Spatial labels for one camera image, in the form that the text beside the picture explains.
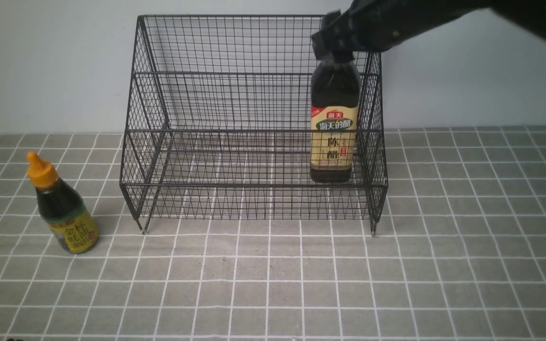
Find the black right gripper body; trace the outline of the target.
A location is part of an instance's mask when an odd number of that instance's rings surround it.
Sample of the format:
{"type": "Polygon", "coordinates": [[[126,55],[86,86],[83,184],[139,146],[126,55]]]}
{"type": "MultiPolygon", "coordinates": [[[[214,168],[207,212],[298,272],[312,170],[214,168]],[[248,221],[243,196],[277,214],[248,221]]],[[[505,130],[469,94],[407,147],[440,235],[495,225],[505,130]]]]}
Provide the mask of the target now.
{"type": "Polygon", "coordinates": [[[311,36],[316,60],[331,53],[381,53],[455,21],[489,0],[354,0],[346,11],[330,11],[311,36]]]}

